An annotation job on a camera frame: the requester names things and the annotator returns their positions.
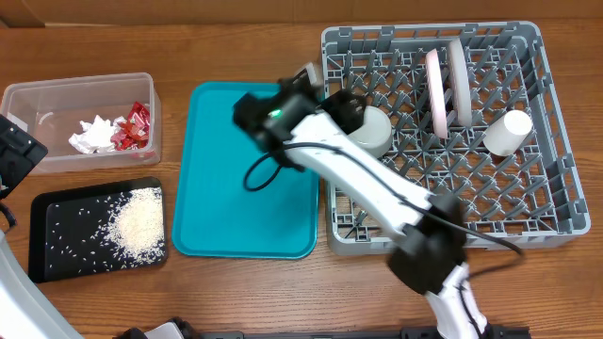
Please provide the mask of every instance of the white candy wrapper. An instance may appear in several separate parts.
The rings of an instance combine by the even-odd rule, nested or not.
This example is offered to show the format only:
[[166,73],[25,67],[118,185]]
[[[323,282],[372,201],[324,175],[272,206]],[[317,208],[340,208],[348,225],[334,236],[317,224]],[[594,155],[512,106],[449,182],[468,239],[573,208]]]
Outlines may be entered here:
[[125,122],[125,119],[119,117],[113,121],[113,124],[110,120],[105,121],[99,116],[94,117],[93,123],[80,121],[84,133],[73,134],[69,138],[69,143],[84,154],[113,152],[115,145],[111,142],[111,137],[121,129],[118,122]]

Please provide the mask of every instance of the green light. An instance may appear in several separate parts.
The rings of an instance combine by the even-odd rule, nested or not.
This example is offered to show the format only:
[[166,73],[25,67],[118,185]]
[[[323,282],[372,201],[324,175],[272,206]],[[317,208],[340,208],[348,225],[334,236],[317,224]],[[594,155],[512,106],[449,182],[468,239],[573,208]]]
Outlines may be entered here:
[[279,118],[282,115],[283,115],[282,109],[275,109],[275,110],[271,111],[270,113],[268,113],[268,116],[273,119]]

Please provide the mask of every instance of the robotic arm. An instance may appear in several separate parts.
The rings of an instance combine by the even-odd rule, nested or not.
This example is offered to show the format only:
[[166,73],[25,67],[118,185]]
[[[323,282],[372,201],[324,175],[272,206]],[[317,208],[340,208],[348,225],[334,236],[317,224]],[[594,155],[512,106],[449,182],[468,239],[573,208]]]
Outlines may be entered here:
[[466,233],[447,226],[463,222],[458,199],[410,183],[347,137],[364,121],[364,97],[344,90],[320,102],[323,84],[311,64],[280,84],[272,98],[248,93],[235,105],[235,123],[267,153],[260,161],[311,169],[362,204],[397,244],[388,265],[425,296],[442,338],[494,338],[467,281]]

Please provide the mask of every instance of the gray dish rack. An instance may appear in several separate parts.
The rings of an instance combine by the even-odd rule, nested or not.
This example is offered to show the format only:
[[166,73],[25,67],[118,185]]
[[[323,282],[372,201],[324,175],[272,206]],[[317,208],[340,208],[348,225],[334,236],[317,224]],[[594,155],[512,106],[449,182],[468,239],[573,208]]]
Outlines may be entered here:
[[[446,46],[459,38],[471,88],[473,125],[448,116],[448,139],[432,133],[425,55],[437,49],[451,108]],[[543,38],[528,22],[331,27],[322,33],[325,94],[350,89],[388,114],[394,134],[381,161],[435,193],[464,205],[466,227],[523,249],[550,248],[583,234],[591,220],[565,132]],[[508,157],[481,141],[511,109],[534,128]],[[389,252],[391,241],[362,206],[327,184],[328,236],[340,255]],[[502,249],[469,236],[469,248]]]

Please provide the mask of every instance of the blue tray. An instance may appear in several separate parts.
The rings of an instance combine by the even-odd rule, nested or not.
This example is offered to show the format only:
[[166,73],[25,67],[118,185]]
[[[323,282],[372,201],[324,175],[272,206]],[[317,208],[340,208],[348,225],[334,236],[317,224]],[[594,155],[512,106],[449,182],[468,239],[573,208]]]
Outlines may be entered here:
[[[233,123],[233,105],[250,91],[278,92],[275,84],[209,82],[190,99],[171,240],[186,255],[300,259],[317,242],[318,176],[283,169],[258,192],[243,175],[262,154]],[[258,167],[250,185],[276,169]]]

